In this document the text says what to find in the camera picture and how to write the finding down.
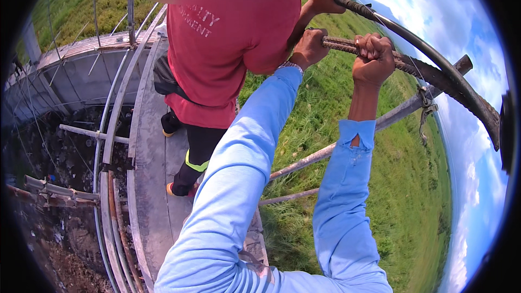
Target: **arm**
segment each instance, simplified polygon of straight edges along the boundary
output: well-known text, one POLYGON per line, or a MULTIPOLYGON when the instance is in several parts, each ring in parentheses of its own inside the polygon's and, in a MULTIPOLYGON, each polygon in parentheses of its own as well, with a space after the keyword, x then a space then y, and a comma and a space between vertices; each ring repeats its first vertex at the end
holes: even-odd
MULTIPOLYGON (((306 31, 301 41, 305 50, 300 42, 297 45, 296 61, 303 69, 327 54, 320 44, 323 35, 318 29, 306 31)), ((292 292, 324 287, 339 291, 323 276, 259 270, 238 258, 301 81, 297 68, 281 68, 244 104, 210 159, 192 213, 161 266, 156 292, 292 292)))
POLYGON ((331 14, 343 14, 345 12, 345 8, 337 5, 334 0, 308 0, 300 10, 300 17, 291 32, 291 35, 288 39, 288 49, 286 58, 293 50, 295 44, 300 40, 304 30, 313 17, 322 13, 331 13, 331 14))
MULTIPOLYGON (((354 291, 390 292, 365 216, 367 183, 374 147, 378 93, 394 71, 390 42, 366 36, 374 60, 359 56, 353 66, 354 90, 348 120, 339 122, 340 138, 322 180, 313 216, 315 249, 325 276, 354 291)), ((360 44, 361 37, 355 38, 360 44)))
POLYGON ((275 69, 288 58, 313 17, 322 13, 342 14, 343 12, 345 8, 337 5, 334 0, 308 0, 301 8, 299 18, 288 40, 281 42, 284 39, 277 34, 279 29, 276 27, 270 29, 262 43, 244 54, 246 68, 254 74, 272 75, 275 69), (277 43, 279 46, 274 48, 273 45, 277 43))

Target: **concrete wall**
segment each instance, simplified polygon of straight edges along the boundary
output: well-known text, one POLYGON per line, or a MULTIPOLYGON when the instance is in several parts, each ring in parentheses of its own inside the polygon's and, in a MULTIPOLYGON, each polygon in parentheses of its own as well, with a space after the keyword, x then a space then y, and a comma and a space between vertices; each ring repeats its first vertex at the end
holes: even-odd
MULTIPOLYGON (((140 56, 138 66, 134 69, 127 87, 124 104, 134 104, 135 92, 138 90, 149 51, 144 50, 140 56)), ((68 58, 65 66, 59 67, 50 88, 48 84, 60 62, 46 66, 38 77, 35 77, 37 74, 34 68, 31 67, 31 70, 28 70, 29 77, 26 78, 23 74, 17 82, 4 88, 2 94, 5 99, 2 107, 3 125, 12 123, 14 120, 11 117, 4 117, 4 113, 9 113, 12 116, 12 109, 15 110, 15 116, 21 122, 34 118, 31 112, 30 99, 37 116, 50 110, 74 113, 76 110, 85 107, 86 104, 104 104, 112 80, 125 52, 126 50, 104 52, 96 62, 90 76, 88 72, 96 59, 97 51, 90 51, 68 58)), ((115 93, 111 103, 114 103, 121 79, 133 54, 133 51, 129 52, 127 60, 123 65, 119 80, 116 82, 115 93)))

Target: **shirt cuff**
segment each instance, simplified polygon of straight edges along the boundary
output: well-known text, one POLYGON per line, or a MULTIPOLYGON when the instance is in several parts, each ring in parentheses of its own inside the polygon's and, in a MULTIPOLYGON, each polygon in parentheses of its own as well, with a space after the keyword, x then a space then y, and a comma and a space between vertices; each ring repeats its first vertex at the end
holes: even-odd
POLYGON ((376 120, 339 120, 338 128, 340 131, 340 138, 338 139, 338 144, 351 145, 351 141, 356 137, 356 135, 359 135, 360 148, 372 150, 374 148, 375 127, 376 120))
POLYGON ((288 84, 291 88, 293 88, 295 91, 300 86, 300 83, 302 83, 302 74, 300 73, 300 70, 296 67, 282 67, 278 68, 274 73, 274 76, 280 78, 282 81, 284 81, 286 84, 288 84))

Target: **waist bag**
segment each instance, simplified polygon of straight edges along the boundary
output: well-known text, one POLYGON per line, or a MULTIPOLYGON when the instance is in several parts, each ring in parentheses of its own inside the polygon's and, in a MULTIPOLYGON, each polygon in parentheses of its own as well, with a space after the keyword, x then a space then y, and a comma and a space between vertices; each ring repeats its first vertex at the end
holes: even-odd
POLYGON ((190 100, 188 95, 186 95, 185 91, 179 86, 176 79, 172 74, 172 70, 170 70, 170 66, 168 65, 168 50, 165 51, 163 55, 161 55, 154 63, 154 88, 156 92, 161 95, 168 95, 175 93, 185 99, 186 101, 192 102, 193 104, 197 104, 199 106, 203 106, 199 103, 195 103, 190 100))

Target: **sky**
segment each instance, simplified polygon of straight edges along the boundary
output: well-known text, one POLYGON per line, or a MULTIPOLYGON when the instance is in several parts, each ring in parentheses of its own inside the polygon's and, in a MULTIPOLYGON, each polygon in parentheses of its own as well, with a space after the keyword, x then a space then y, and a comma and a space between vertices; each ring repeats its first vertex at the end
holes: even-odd
MULTIPOLYGON (((497 111, 508 88, 503 51, 479 0, 375 0, 388 6, 399 23, 449 61, 468 54, 474 68, 465 76, 497 111)), ((417 58, 430 62, 417 51, 417 58)), ((446 273, 439 291, 460 292, 477 270, 498 228, 508 178, 501 171, 485 127, 448 95, 440 109, 453 187, 453 227, 446 273)))

